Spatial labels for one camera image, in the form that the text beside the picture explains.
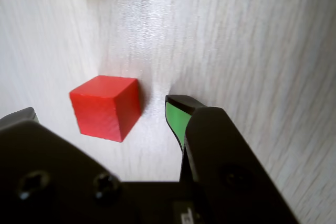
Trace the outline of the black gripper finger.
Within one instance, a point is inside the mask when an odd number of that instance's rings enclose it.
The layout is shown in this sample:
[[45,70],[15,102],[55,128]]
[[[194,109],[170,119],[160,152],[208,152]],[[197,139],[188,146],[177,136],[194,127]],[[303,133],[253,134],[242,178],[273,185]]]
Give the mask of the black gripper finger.
[[1,223],[136,223],[120,181],[42,126],[33,108],[1,119]]
[[296,223],[297,219],[228,114],[187,95],[165,97],[166,121],[183,150],[205,223]]

